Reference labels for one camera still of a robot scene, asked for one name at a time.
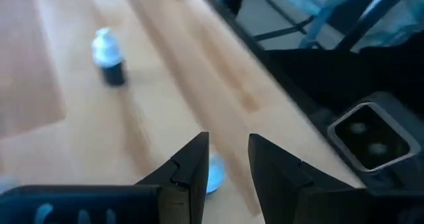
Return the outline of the small grass green bottle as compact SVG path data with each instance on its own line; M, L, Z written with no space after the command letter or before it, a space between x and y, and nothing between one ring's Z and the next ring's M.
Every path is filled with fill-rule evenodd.
M218 154L211 155L209 158L206 193L212 194L213 192L216 192L223 184L225 177L225 163L223 159Z

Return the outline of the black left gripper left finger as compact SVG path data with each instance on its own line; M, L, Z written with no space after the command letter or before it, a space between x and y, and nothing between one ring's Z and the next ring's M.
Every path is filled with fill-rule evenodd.
M201 224L209 135L199 133L134 185L20 186L0 195L0 224Z

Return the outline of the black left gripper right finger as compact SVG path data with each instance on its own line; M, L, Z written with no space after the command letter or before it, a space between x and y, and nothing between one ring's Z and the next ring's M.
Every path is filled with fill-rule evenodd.
M424 224L424 191L354 188L255 133L248 157L266 224Z

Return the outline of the black aluminium table frame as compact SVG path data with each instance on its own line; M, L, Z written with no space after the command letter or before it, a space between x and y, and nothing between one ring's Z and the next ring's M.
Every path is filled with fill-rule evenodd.
M247 32L236 22L236 16L238 15L240 11L242 0L206 0L206 1L211 4L212 8L214 8L214 10L216 10L216 12L224 19L224 21L235 31L235 33L247 45L248 49L260 60L262 66L265 68L264 66L265 63L269 62L270 60L269 57L267 56L268 50L265 50L263 47L261 47L261 45L259 45L256 39L248 35ZM327 141L327 143L331 146L331 148L337 154L338 152L332 146L329 138L327 137L327 127L338 117L334 118L333 120L325 124L315 124L308 118L313 124L313 126L323 135L324 139Z

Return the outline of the small dark bottle white cap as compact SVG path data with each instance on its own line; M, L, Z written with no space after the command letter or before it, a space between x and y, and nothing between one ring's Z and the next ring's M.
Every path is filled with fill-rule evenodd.
M105 27L95 32L91 51L93 61L99 68L103 81L111 87L124 85L126 82L123 70L125 60L111 29Z

